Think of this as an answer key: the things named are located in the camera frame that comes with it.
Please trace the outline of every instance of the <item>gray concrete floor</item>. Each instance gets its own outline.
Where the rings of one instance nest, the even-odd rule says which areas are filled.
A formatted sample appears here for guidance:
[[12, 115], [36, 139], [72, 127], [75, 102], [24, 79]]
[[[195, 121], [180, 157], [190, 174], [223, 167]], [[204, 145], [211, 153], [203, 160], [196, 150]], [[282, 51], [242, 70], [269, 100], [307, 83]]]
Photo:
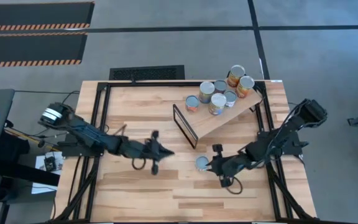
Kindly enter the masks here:
[[[0, 0], [5, 2], [35, 2]], [[261, 26], [358, 25], [356, 0], [254, 0]], [[246, 0], [96, 0], [91, 27], [251, 25]], [[358, 30], [261, 32], [272, 79], [282, 79], [289, 101], [318, 100], [329, 118], [300, 131], [306, 172], [323, 220], [358, 222]], [[231, 65], [261, 78], [252, 31], [90, 34], [80, 65], [0, 68], [0, 88], [79, 90], [83, 80], [106, 80], [114, 67], [185, 65], [187, 79], [222, 78]], [[65, 96], [17, 93], [9, 119], [28, 133], [53, 101]], [[68, 104], [75, 106], [77, 96]], [[7, 223], [45, 221], [52, 201], [18, 203]]]

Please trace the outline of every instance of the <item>white paper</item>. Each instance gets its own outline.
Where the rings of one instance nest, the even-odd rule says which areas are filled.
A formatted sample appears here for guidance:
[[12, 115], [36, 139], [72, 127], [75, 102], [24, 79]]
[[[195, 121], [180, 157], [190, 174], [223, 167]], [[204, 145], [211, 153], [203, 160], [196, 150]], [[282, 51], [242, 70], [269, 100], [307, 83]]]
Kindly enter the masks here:
[[[60, 175], [62, 173], [62, 167], [63, 167], [62, 152], [53, 152], [53, 153], [47, 152], [45, 154], [45, 156], [47, 156], [47, 157], [55, 156], [56, 171], [53, 171], [52, 173]], [[36, 169], [45, 170], [45, 163], [44, 163], [45, 156], [37, 156], [37, 158], [35, 160], [35, 168]], [[41, 193], [45, 193], [45, 192], [51, 192], [52, 189], [57, 190], [57, 187], [51, 186], [51, 185], [46, 185], [46, 184], [33, 183], [32, 186], [33, 186], [33, 188], [31, 189], [31, 194], [41, 194]], [[49, 187], [51, 189], [38, 188], [38, 187]]]

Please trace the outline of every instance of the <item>orange striped border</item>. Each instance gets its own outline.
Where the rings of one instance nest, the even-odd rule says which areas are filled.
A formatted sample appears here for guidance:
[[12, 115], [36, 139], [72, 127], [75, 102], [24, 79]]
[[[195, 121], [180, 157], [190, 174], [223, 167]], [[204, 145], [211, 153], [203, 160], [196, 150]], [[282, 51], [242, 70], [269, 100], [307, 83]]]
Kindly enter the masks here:
[[0, 37], [25, 37], [25, 36], [43, 36], [43, 35], [88, 35], [87, 32], [54, 32], [54, 33], [36, 33], [36, 34], [0, 34]]
[[0, 30], [43, 30], [43, 29], [84, 29], [90, 24], [30, 24], [30, 25], [0, 25]]
[[47, 66], [47, 65], [79, 65], [82, 60], [39, 60], [39, 61], [14, 61], [0, 62], [0, 67], [18, 67], [18, 66]]

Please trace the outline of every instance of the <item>wooden tabletop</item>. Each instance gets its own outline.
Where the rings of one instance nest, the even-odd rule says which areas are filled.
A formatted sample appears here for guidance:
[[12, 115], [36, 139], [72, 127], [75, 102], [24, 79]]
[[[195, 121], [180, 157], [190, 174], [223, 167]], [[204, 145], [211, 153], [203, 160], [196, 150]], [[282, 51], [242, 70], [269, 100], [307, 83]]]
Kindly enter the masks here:
[[[83, 82], [76, 107], [77, 115], [90, 121], [96, 81]], [[288, 102], [282, 82], [266, 81], [275, 127], [288, 114]], [[113, 133], [127, 124], [125, 135], [143, 141], [154, 129], [160, 142], [175, 155], [164, 159], [157, 176], [150, 174], [151, 162], [144, 170], [134, 170], [131, 160], [105, 153], [101, 158], [94, 197], [92, 222], [185, 222], [185, 221], [269, 221], [274, 220], [266, 170], [243, 170], [236, 176], [244, 185], [240, 195], [220, 188], [212, 172], [198, 171], [195, 159], [212, 158], [212, 145], [223, 144], [223, 155], [230, 156], [255, 141], [259, 131], [256, 114], [247, 110], [227, 124], [200, 139], [194, 150], [173, 121], [172, 104], [183, 101], [196, 87], [114, 87], [106, 124]], [[103, 106], [103, 94], [99, 117]], [[77, 158], [65, 160], [56, 194], [57, 214], [67, 205]], [[293, 156], [282, 156], [289, 191], [310, 215], [315, 216], [305, 168]], [[78, 186], [78, 175], [74, 192]], [[278, 199], [285, 217], [282, 195]], [[80, 217], [84, 217], [88, 194], [83, 197]]]

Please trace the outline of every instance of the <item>table leg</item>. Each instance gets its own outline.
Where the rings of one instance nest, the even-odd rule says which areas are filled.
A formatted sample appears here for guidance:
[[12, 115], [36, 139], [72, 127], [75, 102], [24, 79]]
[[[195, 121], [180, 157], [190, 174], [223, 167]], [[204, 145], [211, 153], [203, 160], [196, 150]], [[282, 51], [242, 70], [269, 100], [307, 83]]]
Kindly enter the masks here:
[[5, 224], [8, 212], [9, 212], [9, 205], [6, 204], [6, 202], [3, 202], [0, 210], [0, 224]]

